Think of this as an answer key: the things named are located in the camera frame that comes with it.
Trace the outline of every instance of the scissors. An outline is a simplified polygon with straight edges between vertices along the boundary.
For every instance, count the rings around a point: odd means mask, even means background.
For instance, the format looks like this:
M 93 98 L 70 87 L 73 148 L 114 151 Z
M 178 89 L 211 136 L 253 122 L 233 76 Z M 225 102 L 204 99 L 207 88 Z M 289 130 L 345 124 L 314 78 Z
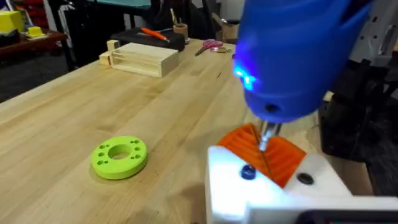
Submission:
M 221 41 L 217 41 L 215 39 L 208 39 L 203 41 L 203 47 L 195 54 L 195 56 L 200 55 L 202 52 L 204 52 L 207 49 L 210 49 L 212 47 L 221 47 L 223 43 Z

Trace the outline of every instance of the green 3d printed part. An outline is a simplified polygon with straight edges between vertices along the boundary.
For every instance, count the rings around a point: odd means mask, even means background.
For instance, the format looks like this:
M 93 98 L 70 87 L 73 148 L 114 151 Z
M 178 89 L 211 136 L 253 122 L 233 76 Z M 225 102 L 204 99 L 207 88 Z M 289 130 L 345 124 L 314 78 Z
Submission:
M 139 138 L 120 136 L 102 142 L 91 155 L 95 172 L 105 179 L 130 177 L 147 164 L 147 147 Z

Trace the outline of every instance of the black floor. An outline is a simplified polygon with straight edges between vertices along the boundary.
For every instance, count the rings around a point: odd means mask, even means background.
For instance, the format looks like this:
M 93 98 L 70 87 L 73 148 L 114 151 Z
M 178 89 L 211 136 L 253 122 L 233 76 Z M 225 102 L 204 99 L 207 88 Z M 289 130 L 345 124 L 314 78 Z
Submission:
M 0 103 L 68 73 L 65 57 L 29 53 L 0 62 Z

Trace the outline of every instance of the pink scissors handle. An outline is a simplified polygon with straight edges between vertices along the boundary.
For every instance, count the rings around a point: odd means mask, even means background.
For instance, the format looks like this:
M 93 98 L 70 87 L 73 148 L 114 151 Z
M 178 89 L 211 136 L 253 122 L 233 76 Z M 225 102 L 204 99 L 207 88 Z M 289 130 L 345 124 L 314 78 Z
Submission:
M 203 41 L 203 47 L 212 48 L 212 47 L 221 47 L 223 43 L 221 41 L 217 41 L 215 39 L 208 39 Z

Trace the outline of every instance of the orange 3d printed part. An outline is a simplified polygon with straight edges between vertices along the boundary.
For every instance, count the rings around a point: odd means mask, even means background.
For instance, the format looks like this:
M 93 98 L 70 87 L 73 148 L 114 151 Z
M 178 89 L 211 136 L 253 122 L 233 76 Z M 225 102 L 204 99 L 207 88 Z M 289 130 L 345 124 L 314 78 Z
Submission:
M 266 151 L 261 152 L 258 138 L 256 127 L 253 124 L 245 124 L 224 136 L 217 145 L 229 149 L 284 188 L 306 153 L 278 136 L 270 138 Z

